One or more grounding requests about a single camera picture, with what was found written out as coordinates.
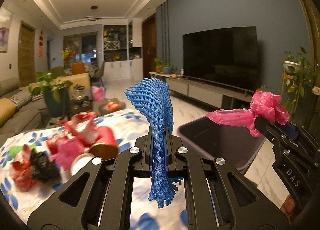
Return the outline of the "person's right hand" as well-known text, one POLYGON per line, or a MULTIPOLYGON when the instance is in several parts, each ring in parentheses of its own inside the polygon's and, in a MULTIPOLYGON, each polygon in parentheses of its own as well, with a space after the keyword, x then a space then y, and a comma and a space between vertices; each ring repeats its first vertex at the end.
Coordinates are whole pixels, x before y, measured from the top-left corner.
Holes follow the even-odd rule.
POLYGON ((296 204, 293 200, 292 196, 289 194, 284 201, 284 203, 281 205, 280 210, 286 215, 289 222, 291 222, 294 219, 295 214, 295 208, 296 204))

